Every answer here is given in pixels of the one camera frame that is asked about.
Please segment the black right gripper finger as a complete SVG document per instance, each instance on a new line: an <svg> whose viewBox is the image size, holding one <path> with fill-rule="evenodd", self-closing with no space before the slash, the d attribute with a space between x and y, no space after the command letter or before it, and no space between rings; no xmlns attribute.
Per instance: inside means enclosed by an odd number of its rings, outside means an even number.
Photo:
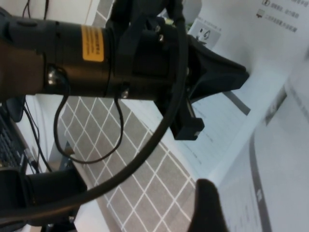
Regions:
<svg viewBox="0 0 309 232"><path fill-rule="evenodd" d="M207 179L198 179L196 181L194 212L188 231L228 231L219 192L216 186Z"/></svg>

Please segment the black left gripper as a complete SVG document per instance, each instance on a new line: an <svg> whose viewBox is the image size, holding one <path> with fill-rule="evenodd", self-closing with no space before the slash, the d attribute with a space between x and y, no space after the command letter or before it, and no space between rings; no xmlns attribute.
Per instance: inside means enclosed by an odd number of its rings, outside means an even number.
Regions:
<svg viewBox="0 0 309 232"><path fill-rule="evenodd" d="M110 47L108 98L153 101L165 115L174 93L179 67L176 27L163 17L110 17L107 22ZM244 66L204 47L189 36L189 99L240 89L247 81Z"/></svg>

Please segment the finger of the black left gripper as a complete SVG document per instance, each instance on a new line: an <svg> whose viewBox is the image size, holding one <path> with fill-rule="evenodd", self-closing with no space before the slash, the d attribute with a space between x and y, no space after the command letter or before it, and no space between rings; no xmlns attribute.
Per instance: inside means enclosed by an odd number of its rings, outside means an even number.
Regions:
<svg viewBox="0 0 309 232"><path fill-rule="evenodd" d="M175 140L196 140L204 129L204 122L196 117L187 96L183 96L170 126Z"/></svg>

